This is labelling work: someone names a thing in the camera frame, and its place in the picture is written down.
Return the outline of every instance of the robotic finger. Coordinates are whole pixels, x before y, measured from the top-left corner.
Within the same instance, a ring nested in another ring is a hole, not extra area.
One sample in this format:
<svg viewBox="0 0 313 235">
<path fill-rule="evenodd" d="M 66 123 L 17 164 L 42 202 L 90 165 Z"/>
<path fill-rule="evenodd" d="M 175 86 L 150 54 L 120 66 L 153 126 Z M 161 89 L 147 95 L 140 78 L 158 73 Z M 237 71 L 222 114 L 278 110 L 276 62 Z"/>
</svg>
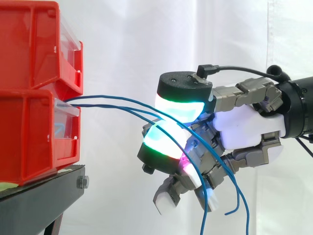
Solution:
<svg viewBox="0 0 313 235">
<path fill-rule="evenodd" d="M 313 121 L 310 119 L 313 113 L 308 108 L 313 105 L 313 96 L 307 92 L 313 89 L 313 78 L 291 82 L 279 67 L 270 67 L 265 76 L 276 79 L 278 84 L 260 77 L 247 79 L 234 87 L 213 88 L 206 76 L 222 68 L 199 66 L 197 73 L 162 74 L 156 108 L 186 123 L 215 150 L 234 174 L 240 168 L 272 162 L 282 151 L 280 138 L 297 138 L 313 133 Z M 160 150 L 165 143 L 172 141 L 163 139 L 159 134 L 152 135 L 151 125 L 143 129 L 144 143 L 138 157 L 144 162 L 144 171 L 153 173 L 157 169 L 169 174 L 153 199 L 159 212 L 163 214 L 169 208 L 175 208 L 180 195 L 191 190 L 204 208 L 203 188 L 188 159 L 180 149 L 170 151 L 173 146 L 166 147 L 166 151 Z M 175 129 L 172 133 L 170 128 L 166 131 L 176 135 L 174 138 L 185 146 L 185 151 L 200 170 L 208 195 L 209 211 L 213 211 L 218 205 L 213 190 L 223 182 L 227 173 L 196 138 L 183 138 L 184 132 L 180 127 Z M 154 151 L 147 151 L 151 147 L 145 141 L 149 135 L 154 136 L 154 144 L 159 144 L 154 145 Z"/>
</svg>

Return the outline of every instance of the blue wire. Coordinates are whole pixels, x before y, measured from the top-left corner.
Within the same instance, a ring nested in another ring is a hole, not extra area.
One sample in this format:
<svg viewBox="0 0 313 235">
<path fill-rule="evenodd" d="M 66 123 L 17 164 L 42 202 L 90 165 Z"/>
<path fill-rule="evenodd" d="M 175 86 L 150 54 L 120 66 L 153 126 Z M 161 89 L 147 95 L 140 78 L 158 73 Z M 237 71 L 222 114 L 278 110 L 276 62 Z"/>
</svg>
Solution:
<svg viewBox="0 0 313 235">
<path fill-rule="evenodd" d="M 73 106 L 78 106 L 78 107 L 85 107 L 85 108 L 89 108 L 89 107 L 100 107 L 100 108 L 115 108 L 115 109 L 120 109 L 120 110 L 124 110 L 128 113 L 131 113 L 139 118 L 141 118 L 142 120 L 150 123 L 151 125 L 155 125 L 155 123 L 135 112 L 133 112 L 132 110 L 130 109 L 127 109 L 125 107 L 120 107 L 120 106 L 115 106 L 115 105 L 109 105 L 109 104 L 72 104 Z M 208 198 L 207 198 L 207 191 L 206 191 L 206 186 L 205 186 L 205 182 L 204 182 L 204 179 L 201 175 L 201 172 L 200 170 L 198 169 L 197 165 L 194 163 L 194 161 L 191 159 L 191 157 L 188 155 L 188 153 L 185 151 L 185 149 L 168 133 L 166 132 L 162 127 L 160 126 L 156 126 L 159 130 L 161 130 L 164 134 L 166 134 L 180 149 L 181 151 L 184 153 L 184 155 L 188 158 L 189 162 L 194 166 L 199 178 L 200 178 L 200 181 L 201 181 L 201 184 L 202 184 L 202 188 L 203 188 L 203 193 L 204 193 L 204 204 L 205 204 L 205 207 L 204 207 L 204 215 L 203 215 L 203 219 L 202 219 L 202 226 L 201 226 L 201 231 L 200 231 L 200 235 L 203 235 L 203 232 L 204 232 L 204 225 L 205 225 L 205 220 L 206 220 L 206 215 L 208 213 Z"/>
<path fill-rule="evenodd" d="M 220 158 L 220 156 L 214 151 L 214 149 L 208 145 L 197 133 L 195 133 L 194 131 L 190 130 L 185 124 L 181 123 L 180 121 L 178 121 L 177 119 L 173 118 L 172 116 L 150 106 L 150 105 L 147 105 L 145 103 L 142 103 L 140 101 L 137 101 L 137 100 L 133 100 L 133 99 L 129 99 L 129 98 L 125 98 L 125 97 L 120 97 L 120 96 L 111 96 L 111 95 L 88 95 L 88 96 L 80 96 L 80 97 L 75 97 L 75 98 L 72 98 L 72 99 L 68 99 L 66 100 L 65 102 L 69 102 L 69 101 L 73 101 L 73 100 L 78 100 L 78 99 L 90 99 L 90 98 L 108 98 L 108 99 L 118 99 L 118 100 L 125 100 L 125 101 L 128 101 L 128 102 L 132 102 L 132 103 L 135 103 L 135 104 L 139 104 L 143 107 L 146 107 L 146 108 L 149 108 L 155 112 L 158 112 L 172 120 L 174 120 L 178 125 L 180 125 L 182 128 L 184 128 L 185 130 L 187 130 L 189 133 L 191 133 L 194 137 L 196 137 L 204 146 L 205 148 L 214 156 L 214 158 L 220 163 L 220 165 L 223 167 L 223 169 L 226 171 L 227 175 L 229 176 L 229 178 L 231 179 L 231 181 L 233 182 L 234 186 L 236 187 L 236 192 L 237 192 L 237 207 L 233 210 L 233 211 L 230 211 L 228 213 L 226 213 L 226 215 L 228 214 L 231 214 L 231 213 L 234 213 L 238 210 L 239 208 L 239 200 L 238 200 L 238 195 L 241 196 L 243 202 L 244 202 L 244 205 L 245 205 L 245 208 L 246 208 L 246 214 L 247 214 L 247 219 L 246 219 L 246 235 L 248 235 L 249 233 L 249 221 L 250 221 L 250 213 L 249 213 L 249 208 L 248 208 L 248 204 L 246 202 L 246 199 L 245 199 L 245 196 L 243 195 L 243 193 L 241 192 L 240 188 L 238 187 L 237 185 L 237 182 L 236 182 L 236 179 L 235 179 L 235 176 L 234 174 L 232 173 L 232 171 L 229 169 L 228 166 L 226 166 L 226 164 L 222 161 L 222 159 Z"/>
</svg>

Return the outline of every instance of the white fingertip pad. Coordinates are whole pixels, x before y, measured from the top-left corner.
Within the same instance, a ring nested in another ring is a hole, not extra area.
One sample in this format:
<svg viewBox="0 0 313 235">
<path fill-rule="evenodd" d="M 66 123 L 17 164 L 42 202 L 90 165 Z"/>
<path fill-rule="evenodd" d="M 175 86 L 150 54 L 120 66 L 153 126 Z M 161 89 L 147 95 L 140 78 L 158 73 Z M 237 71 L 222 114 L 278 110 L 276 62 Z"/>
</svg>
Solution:
<svg viewBox="0 0 313 235">
<path fill-rule="evenodd" d="M 156 198 L 156 208 L 161 215 L 169 214 L 176 206 L 167 192 L 160 193 Z"/>
<path fill-rule="evenodd" d="M 268 163 L 274 162 L 283 151 L 284 147 L 276 146 L 268 149 Z"/>
<path fill-rule="evenodd" d="M 211 209 L 211 211 L 216 211 L 218 208 L 219 208 L 219 201 L 213 191 L 213 189 L 211 188 L 208 188 L 206 190 L 207 192 L 207 197 L 208 197 L 208 205 L 209 205 L 209 208 Z"/>
<path fill-rule="evenodd" d="M 190 180 L 196 188 L 199 188 L 202 185 L 199 175 L 197 174 L 196 169 L 191 163 L 185 165 L 183 167 L 183 170 L 189 176 Z"/>
</svg>

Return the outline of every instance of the green light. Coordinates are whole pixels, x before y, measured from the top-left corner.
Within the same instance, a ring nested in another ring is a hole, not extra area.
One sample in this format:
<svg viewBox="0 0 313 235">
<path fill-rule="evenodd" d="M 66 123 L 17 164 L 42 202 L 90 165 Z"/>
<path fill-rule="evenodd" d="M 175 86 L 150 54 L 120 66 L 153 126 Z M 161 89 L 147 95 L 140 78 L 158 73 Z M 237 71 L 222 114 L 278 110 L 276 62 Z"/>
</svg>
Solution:
<svg viewBox="0 0 313 235">
<path fill-rule="evenodd" d="M 156 124 L 148 131 L 143 142 L 148 147 L 164 155 L 179 159 L 182 155 L 182 151 L 166 134 L 156 127 L 157 125 L 174 137 L 182 147 L 186 146 L 187 138 L 184 131 L 176 123 L 165 120 L 156 122 Z"/>
<path fill-rule="evenodd" d="M 182 123 L 193 122 L 199 117 L 204 108 L 203 102 L 178 103 L 163 99 L 156 95 L 155 107 L 171 115 Z"/>
</svg>

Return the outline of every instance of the red plastic drawer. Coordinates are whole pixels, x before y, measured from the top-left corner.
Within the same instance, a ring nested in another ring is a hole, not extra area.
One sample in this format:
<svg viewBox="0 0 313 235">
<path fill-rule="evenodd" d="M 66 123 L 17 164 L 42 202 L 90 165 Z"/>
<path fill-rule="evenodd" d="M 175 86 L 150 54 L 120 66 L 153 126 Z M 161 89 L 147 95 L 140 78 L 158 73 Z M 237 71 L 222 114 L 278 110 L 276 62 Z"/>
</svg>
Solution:
<svg viewBox="0 0 313 235">
<path fill-rule="evenodd" d="M 45 90 L 0 90 L 0 182 L 23 185 L 79 161 L 80 109 Z"/>
<path fill-rule="evenodd" d="M 83 44 L 52 1 L 0 1 L 0 88 L 83 93 Z"/>
</svg>

